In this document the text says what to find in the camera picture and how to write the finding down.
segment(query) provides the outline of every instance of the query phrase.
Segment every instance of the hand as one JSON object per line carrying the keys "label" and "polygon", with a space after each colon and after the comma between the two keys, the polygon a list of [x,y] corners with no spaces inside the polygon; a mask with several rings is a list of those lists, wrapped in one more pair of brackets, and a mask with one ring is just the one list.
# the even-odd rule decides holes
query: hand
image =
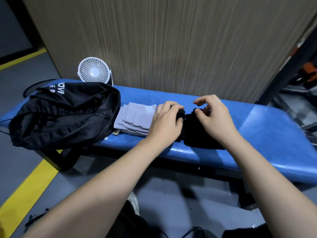
{"label": "hand", "polygon": [[224,143],[232,138],[232,136],[239,135],[232,118],[229,114],[228,108],[221,102],[216,95],[203,96],[194,101],[194,104],[204,107],[203,111],[196,108],[195,113],[201,124],[204,126],[206,132]]}
{"label": "hand", "polygon": [[176,114],[180,109],[184,109],[184,106],[173,101],[160,104],[154,113],[146,140],[162,149],[170,146],[182,131],[183,119],[179,118],[176,121]]}

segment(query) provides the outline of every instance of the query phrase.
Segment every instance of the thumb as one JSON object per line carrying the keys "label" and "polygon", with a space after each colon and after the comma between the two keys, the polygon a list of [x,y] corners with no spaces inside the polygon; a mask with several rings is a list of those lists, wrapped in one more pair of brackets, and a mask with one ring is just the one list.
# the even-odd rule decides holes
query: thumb
{"label": "thumb", "polygon": [[181,132],[182,131],[182,127],[183,127],[183,118],[179,118],[176,121],[176,128],[177,128],[177,130],[179,130],[179,132]]}
{"label": "thumb", "polygon": [[196,108],[195,109],[195,113],[196,113],[196,116],[198,118],[198,120],[203,124],[207,119],[208,119],[208,116],[204,114],[203,111],[201,111],[199,108]]}

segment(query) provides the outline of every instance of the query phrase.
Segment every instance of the portable fan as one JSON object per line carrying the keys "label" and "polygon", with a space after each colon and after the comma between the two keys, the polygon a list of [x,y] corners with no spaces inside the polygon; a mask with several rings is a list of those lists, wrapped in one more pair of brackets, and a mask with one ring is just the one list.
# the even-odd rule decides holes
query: portable fan
{"label": "portable fan", "polygon": [[111,70],[101,59],[95,57],[85,58],[78,66],[78,76],[83,82],[103,82],[108,83],[111,79]]}

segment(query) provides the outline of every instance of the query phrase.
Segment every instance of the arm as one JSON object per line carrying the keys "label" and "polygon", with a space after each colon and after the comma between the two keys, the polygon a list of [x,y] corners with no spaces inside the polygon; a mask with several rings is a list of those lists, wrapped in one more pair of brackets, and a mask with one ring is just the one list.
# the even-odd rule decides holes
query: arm
{"label": "arm", "polygon": [[183,120],[175,120],[183,108],[160,104],[144,140],[60,202],[24,238],[104,238],[145,169],[180,135]]}
{"label": "arm", "polygon": [[237,131],[227,107],[216,95],[194,101],[196,115],[241,168],[251,193],[274,237],[316,237],[317,206],[277,171]]}

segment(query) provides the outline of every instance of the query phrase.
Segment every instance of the blue bench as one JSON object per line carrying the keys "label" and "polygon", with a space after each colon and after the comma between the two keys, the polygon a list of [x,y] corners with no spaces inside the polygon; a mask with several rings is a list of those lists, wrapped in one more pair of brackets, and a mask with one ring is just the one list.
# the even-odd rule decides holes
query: blue bench
{"label": "blue bench", "polygon": [[[48,85],[61,81],[80,82],[62,79]],[[186,113],[190,113],[196,107],[193,104],[196,96],[115,87],[121,93],[121,106],[129,102],[152,105],[172,100],[184,105]],[[2,116],[0,121],[14,117],[27,100],[28,98]],[[317,184],[317,152],[298,125],[285,112],[276,108],[236,101],[223,100],[223,103],[228,107],[240,134],[284,176],[292,182]],[[8,124],[9,121],[0,122],[2,127],[7,128]],[[141,139],[141,137],[120,133],[118,136],[110,135],[107,140],[93,146],[129,151]],[[173,143],[160,157],[239,172],[237,164],[226,150],[192,148],[186,146],[183,141]]]}

